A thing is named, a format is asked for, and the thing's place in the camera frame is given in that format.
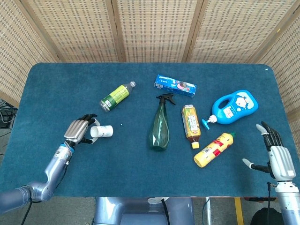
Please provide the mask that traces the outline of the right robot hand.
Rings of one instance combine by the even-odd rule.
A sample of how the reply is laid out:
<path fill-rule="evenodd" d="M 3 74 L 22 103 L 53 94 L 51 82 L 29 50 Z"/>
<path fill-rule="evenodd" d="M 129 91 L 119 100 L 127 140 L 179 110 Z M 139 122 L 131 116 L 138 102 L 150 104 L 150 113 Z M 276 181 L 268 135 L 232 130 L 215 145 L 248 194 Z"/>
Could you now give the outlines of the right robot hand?
<path fill-rule="evenodd" d="M 256 165 L 245 158 L 242 160 L 244 164 L 250 169 L 269 173 L 277 182 L 292 181 L 296 177 L 296 171 L 291 154 L 283 146 L 280 134 L 264 121 L 260 125 L 257 124 L 256 128 L 263 136 L 269 157 L 268 165 Z"/>

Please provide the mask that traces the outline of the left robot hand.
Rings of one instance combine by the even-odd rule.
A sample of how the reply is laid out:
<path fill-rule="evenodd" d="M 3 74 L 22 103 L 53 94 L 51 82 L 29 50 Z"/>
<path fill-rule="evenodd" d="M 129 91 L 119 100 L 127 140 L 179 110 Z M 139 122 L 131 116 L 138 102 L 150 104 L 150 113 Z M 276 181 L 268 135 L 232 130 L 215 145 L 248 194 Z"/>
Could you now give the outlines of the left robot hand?
<path fill-rule="evenodd" d="M 85 134 L 90 125 L 95 124 L 96 126 L 100 126 L 100 123 L 96 117 L 96 114 L 86 114 L 77 120 L 74 120 L 64 134 L 64 143 L 70 147 L 75 147 L 80 143 L 95 143 L 98 139 L 97 137 L 87 139 L 85 138 Z"/>

